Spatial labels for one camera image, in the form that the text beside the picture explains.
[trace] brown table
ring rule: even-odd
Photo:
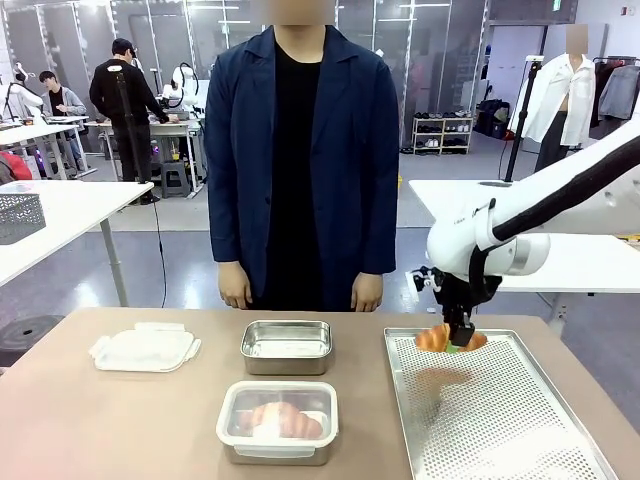
[[[227,388],[242,379],[244,328],[261,318],[328,321],[340,437],[324,467],[230,464],[215,432]],[[101,372],[89,348],[139,321],[184,323],[202,339],[176,372]],[[0,377],[2,480],[411,479],[383,328],[439,323],[436,315],[90,309],[67,317]],[[596,381],[537,318],[477,316],[515,330],[590,431],[620,479],[637,479],[640,437]]]

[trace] black sweater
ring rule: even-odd
[[[111,123],[116,127],[126,126],[116,73],[108,70],[111,66],[122,67],[129,103],[131,104],[131,113],[136,125],[149,124],[147,108],[158,117],[161,123],[169,121],[169,117],[162,111],[140,69],[129,65],[124,60],[117,59],[111,59],[99,65],[91,81],[91,88],[89,89],[91,103],[96,106],[102,115],[110,118]]]

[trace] man's left hand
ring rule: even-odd
[[[351,289],[351,308],[356,312],[374,312],[382,303],[382,275],[360,273]]]

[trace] red object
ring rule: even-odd
[[[0,152],[0,155],[7,161],[11,169],[11,174],[16,180],[33,180],[31,170],[29,170],[29,167],[27,167],[22,157],[6,152]]]

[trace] neck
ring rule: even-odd
[[[322,60],[324,51],[324,25],[276,25],[276,42],[287,54],[303,63]]]

